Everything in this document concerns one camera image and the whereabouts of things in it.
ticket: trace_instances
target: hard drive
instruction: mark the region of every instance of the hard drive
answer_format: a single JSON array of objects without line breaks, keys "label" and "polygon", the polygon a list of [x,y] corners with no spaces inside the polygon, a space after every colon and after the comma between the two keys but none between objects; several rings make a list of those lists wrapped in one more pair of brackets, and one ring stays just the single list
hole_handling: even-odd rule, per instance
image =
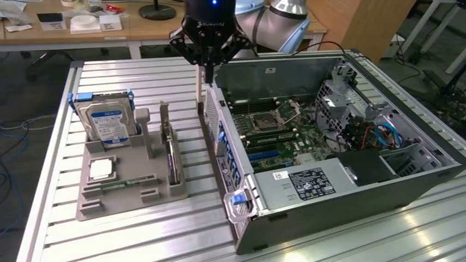
[{"label": "hard drive", "polygon": [[134,120],[134,94],[131,91],[94,94],[81,93],[69,103],[82,120],[90,141],[102,141],[105,148],[126,146],[129,138],[138,135]]}]

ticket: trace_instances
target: hard drive label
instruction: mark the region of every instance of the hard drive label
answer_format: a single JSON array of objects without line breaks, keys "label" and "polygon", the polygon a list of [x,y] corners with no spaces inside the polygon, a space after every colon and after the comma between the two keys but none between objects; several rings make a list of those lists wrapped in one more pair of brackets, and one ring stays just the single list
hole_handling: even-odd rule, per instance
[{"label": "hard drive label", "polygon": [[296,172],[289,176],[302,200],[337,193],[322,168]]},{"label": "hard drive label", "polygon": [[122,111],[98,112],[93,113],[91,116],[95,130],[106,144],[118,144],[129,139],[126,125],[121,122]]}]

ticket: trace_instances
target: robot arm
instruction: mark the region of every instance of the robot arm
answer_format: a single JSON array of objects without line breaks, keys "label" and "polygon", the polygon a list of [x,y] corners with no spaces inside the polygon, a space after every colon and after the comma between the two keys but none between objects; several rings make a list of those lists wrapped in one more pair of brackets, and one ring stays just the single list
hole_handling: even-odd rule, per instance
[{"label": "robot arm", "polygon": [[182,27],[172,33],[170,43],[192,64],[205,67],[205,82],[212,83],[214,67],[229,63],[249,43],[238,27],[236,0],[186,0]]}]

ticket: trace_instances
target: circuit board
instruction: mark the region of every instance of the circuit board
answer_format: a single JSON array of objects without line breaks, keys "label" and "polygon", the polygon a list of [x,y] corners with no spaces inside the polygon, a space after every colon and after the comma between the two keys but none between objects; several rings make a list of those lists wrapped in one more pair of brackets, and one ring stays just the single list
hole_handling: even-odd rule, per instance
[{"label": "circuit board", "polygon": [[274,110],[233,115],[256,172],[317,162],[333,153],[312,110],[290,99],[277,104]]}]

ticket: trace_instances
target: power supply label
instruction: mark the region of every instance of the power supply label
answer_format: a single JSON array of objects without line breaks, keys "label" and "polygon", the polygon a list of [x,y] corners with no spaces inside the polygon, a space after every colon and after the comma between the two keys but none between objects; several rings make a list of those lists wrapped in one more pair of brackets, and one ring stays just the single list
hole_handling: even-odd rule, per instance
[{"label": "power supply label", "polygon": [[322,168],[290,173],[289,177],[302,200],[337,193]]}]

